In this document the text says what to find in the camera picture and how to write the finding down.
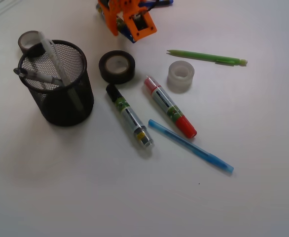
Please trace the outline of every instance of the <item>green mechanical pencil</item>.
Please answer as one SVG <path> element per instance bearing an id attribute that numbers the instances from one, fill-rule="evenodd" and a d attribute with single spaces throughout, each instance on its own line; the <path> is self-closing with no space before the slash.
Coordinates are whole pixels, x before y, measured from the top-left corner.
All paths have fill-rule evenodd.
<path id="1" fill-rule="evenodd" d="M 210 61 L 210 62 L 219 63 L 219 64 L 226 64 L 229 66 L 240 65 L 240 66 L 245 67 L 248 63 L 247 60 L 245 59 L 228 58 L 228 57 L 222 57 L 222 56 L 216 56 L 216 55 L 210 55 L 210 54 L 204 54 L 204 53 L 194 53 L 194 52 L 181 51 L 181 50 L 168 50 L 168 52 L 169 52 L 168 54 L 177 56 L 177 57 Z"/>

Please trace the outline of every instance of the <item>tape roll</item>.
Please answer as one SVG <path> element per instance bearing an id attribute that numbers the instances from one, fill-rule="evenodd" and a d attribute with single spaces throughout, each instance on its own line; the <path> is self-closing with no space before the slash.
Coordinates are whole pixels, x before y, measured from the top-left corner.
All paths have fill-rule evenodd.
<path id="1" fill-rule="evenodd" d="M 99 62 L 102 78 L 111 84 L 123 84 L 135 75 L 136 63 L 133 56 L 121 50 L 103 55 Z"/>
<path id="2" fill-rule="evenodd" d="M 168 83 L 178 88 L 189 87 L 194 78 L 194 67 L 185 61 L 176 61 L 169 67 Z"/>
<path id="3" fill-rule="evenodd" d="M 38 31 L 27 31 L 22 34 L 18 39 L 18 46 L 23 54 L 25 54 L 32 46 L 40 43 Z M 37 50 L 32 50 L 28 55 L 29 57 L 39 57 L 45 53 L 45 49 L 41 46 Z"/>

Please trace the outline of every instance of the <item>pen holder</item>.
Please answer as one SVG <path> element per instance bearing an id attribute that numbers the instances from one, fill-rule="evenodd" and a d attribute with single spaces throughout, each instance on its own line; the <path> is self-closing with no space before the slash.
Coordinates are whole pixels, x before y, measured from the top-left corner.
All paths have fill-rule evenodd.
<path id="1" fill-rule="evenodd" d="M 58 86 L 22 77 L 20 80 L 28 88 L 48 122 L 57 126 L 73 126 L 91 114 L 94 104 L 86 58 L 82 50 L 72 43 L 63 40 L 53 42 L 71 84 Z M 18 67 L 60 78 L 47 53 L 39 57 L 30 56 L 41 47 L 41 43 L 31 47 L 21 57 Z"/>

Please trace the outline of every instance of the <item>red marker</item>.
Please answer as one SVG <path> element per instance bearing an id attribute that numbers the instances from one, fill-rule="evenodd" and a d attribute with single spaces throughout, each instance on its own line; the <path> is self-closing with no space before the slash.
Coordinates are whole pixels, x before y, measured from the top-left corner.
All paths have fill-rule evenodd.
<path id="1" fill-rule="evenodd" d="M 179 110 L 173 100 L 165 92 L 162 86 L 153 78 L 148 77 L 144 84 L 151 92 L 151 96 L 162 110 L 170 117 L 175 125 L 185 134 L 187 138 L 193 138 L 197 132 L 193 125 L 187 120 L 183 113 Z"/>

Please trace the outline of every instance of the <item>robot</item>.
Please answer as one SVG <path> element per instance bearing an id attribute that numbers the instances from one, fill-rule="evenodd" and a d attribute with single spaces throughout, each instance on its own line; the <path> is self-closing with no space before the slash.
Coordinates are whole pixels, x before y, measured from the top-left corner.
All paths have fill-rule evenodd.
<path id="1" fill-rule="evenodd" d="M 149 11 L 156 6 L 159 0 L 150 8 L 139 7 L 140 2 L 145 0 L 98 0 L 103 12 L 107 27 L 117 36 L 117 15 L 122 12 L 123 21 L 130 31 L 134 41 L 157 32 L 157 28 L 149 14 Z"/>

